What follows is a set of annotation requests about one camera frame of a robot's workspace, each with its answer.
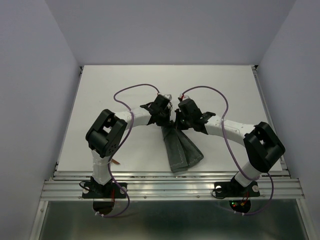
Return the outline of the grey cloth napkin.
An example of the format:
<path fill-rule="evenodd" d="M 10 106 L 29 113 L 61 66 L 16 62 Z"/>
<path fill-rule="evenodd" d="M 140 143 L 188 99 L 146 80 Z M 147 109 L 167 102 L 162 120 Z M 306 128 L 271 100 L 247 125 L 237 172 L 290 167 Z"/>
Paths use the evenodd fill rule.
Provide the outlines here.
<path fill-rule="evenodd" d="M 161 131 L 172 173 L 187 171 L 204 158 L 204 154 L 181 130 L 166 126 Z"/>

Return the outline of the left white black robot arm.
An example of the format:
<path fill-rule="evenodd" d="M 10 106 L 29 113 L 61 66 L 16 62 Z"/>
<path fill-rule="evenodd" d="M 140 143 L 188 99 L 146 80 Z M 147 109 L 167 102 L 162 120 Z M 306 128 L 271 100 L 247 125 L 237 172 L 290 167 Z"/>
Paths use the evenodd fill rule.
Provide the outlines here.
<path fill-rule="evenodd" d="M 170 94 L 158 94 L 154 101 L 138 108 L 114 113 L 103 110 L 88 130 L 85 139 L 93 158 L 93 171 L 89 181 L 80 183 L 84 199 L 125 199 L 127 183 L 114 183 L 109 163 L 119 150 L 126 130 L 155 124 L 163 127 L 170 123 Z"/>

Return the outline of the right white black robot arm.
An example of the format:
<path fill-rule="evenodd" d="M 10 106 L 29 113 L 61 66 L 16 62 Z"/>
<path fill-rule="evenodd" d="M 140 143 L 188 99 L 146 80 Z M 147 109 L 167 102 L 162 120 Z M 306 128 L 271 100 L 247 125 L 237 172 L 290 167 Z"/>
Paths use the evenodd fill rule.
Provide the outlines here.
<path fill-rule="evenodd" d="M 225 143 L 242 145 L 248 161 L 230 181 L 215 183 L 215 196 L 219 199 L 260 196 L 257 180 L 267 174 L 282 157 L 286 149 L 271 126 L 266 122 L 244 124 L 225 120 L 213 112 L 201 112 L 192 99 L 182 100 L 176 112 L 176 126 L 180 130 L 193 129 L 206 135 L 222 137 Z"/>

